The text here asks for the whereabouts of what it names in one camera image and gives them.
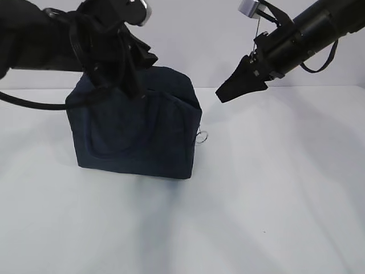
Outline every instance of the wire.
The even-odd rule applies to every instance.
[[[336,56],[336,51],[338,48],[338,43],[339,41],[337,40],[336,42],[334,42],[331,52],[330,52],[330,56],[328,57],[326,63],[319,69],[319,70],[311,70],[310,68],[308,68],[304,63],[301,64],[302,69],[304,69],[305,71],[309,72],[309,73],[319,73],[322,72],[323,70],[325,70],[326,68],[329,67],[329,65],[333,62],[333,60],[335,59]]]
[[[258,18],[255,39],[258,36],[258,32],[260,29],[260,22],[261,22],[261,17]],[[256,43],[255,43],[255,41],[253,41],[253,50],[252,50],[253,53],[255,52],[255,49],[256,49]]]

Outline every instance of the bag strap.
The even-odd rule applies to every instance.
[[[148,113],[147,113],[147,126],[144,131],[140,134],[138,138],[136,138],[135,142],[129,146],[128,148],[125,148],[123,150],[117,151],[115,153],[111,154],[103,154],[99,153],[95,150],[94,145],[92,144],[91,140],[91,122],[90,122],[90,113],[88,111],[88,108],[86,108],[86,122],[85,122],[85,145],[86,150],[88,153],[98,159],[113,159],[118,157],[126,156],[138,149],[140,149],[142,146],[146,145],[146,143],[150,140],[152,137],[152,134],[154,132],[154,129],[156,127],[157,123],[157,116],[159,113],[160,108],[160,96],[159,95],[152,95],[150,96],[150,99],[152,100],[148,104]]]

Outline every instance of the black cable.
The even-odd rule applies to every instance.
[[[335,59],[336,51],[337,51],[337,48],[338,48],[338,43],[339,43],[339,41],[337,40],[333,44],[332,49],[331,49],[331,52],[330,52],[330,56],[328,57],[326,63],[319,70],[311,70],[304,63],[301,64],[302,69],[304,69],[305,71],[307,71],[309,73],[313,73],[314,74],[314,73],[322,72],[323,70],[325,70],[326,68],[328,68],[329,65],[332,63],[332,61]]]
[[[277,27],[280,27],[279,21],[277,21],[274,17],[271,15],[265,13],[264,11],[258,9],[256,12],[259,16],[264,17],[266,20],[270,21],[271,23],[275,23]]]

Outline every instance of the black strap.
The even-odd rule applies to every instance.
[[[319,69],[319,70],[311,70],[310,68],[308,68],[304,63],[301,64],[302,69],[304,69],[305,71],[309,72],[309,73],[319,73],[322,72],[323,70],[325,70],[326,68],[329,67],[329,65],[332,63],[332,61],[335,59],[336,56],[336,51],[338,48],[338,40],[333,44],[332,49],[331,49],[331,53],[330,56],[328,57],[326,63]]]

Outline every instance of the white table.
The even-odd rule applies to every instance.
[[[209,140],[179,183],[83,170],[64,112],[1,103],[0,273],[363,274],[365,90],[197,94]]]

